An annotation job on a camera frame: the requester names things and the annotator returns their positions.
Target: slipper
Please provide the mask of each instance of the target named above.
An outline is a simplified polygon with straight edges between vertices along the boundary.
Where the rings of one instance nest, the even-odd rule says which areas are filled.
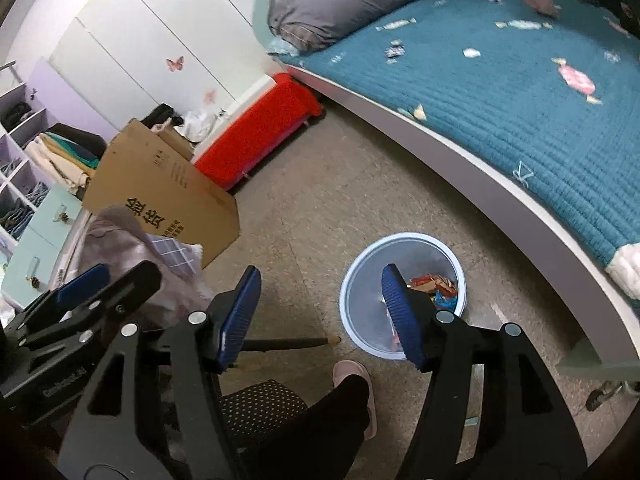
[[[339,361],[334,365],[334,387],[340,384],[345,377],[350,375],[359,375],[364,378],[369,385],[369,400],[367,401],[367,408],[369,410],[369,425],[364,430],[364,440],[370,440],[376,436],[378,431],[378,422],[376,420],[376,405],[373,402],[373,386],[371,384],[371,377],[367,369],[357,363],[356,361]]]

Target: drawer handle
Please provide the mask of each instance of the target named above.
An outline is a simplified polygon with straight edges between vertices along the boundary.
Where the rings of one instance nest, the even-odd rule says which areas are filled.
[[[69,222],[69,215],[66,214],[66,205],[61,205],[60,206],[60,209],[58,209],[58,212],[53,217],[53,221],[54,222],[62,222],[63,224],[66,224],[66,223]]]
[[[36,277],[36,270],[38,269],[38,265],[40,264],[40,259],[37,256],[33,257],[31,260],[31,264],[29,265],[29,270],[27,271],[26,279],[31,286],[38,290],[40,288],[40,280]]]

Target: floor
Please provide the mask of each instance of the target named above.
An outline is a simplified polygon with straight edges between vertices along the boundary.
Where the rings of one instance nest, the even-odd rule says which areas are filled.
[[[580,327],[549,284],[481,212],[403,148],[344,108],[296,135],[236,194],[241,237],[205,271],[216,291],[233,288],[253,264],[262,272],[262,298],[250,336],[340,335],[336,347],[241,354],[222,375],[230,393],[274,378],[308,404],[332,387],[332,365],[361,361],[372,375],[378,435],[363,444],[349,479],[394,477],[422,407],[428,374],[408,362],[388,362],[356,348],[344,333],[338,291],[353,259],[370,243],[402,231],[447,244],[466,273],[470,324],[499,328],[509,320],[526,331],[550,367],[593,461],[634,406],[618,396],[596,412],[584,409],[599,384],[555,372]],[[469,415],[479,415],[472,389]],[[472,456],[477,428],[465,428],[459,459]],[[381,453],[385,460],[379,460]]]

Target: quilted blanket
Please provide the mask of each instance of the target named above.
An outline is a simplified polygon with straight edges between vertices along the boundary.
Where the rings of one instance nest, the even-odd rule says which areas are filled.
[[[327,50],[281,59],[513,178],[638,308],[640,41],[608,10],[554,3],[556,20],[522,0],[419,0]]]

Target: bed frame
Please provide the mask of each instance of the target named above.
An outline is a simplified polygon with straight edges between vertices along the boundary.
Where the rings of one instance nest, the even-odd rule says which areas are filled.
[[[255,0],[256,38],[268,50],[273,0]],[[586,338],[557,370],[615,381],[640,380],[640,321],[625,296],[567,229],[516,181],[452,140],[329,79],[282,65],[295,79],[381,130],[447,180],[491,219],[556,290]]]

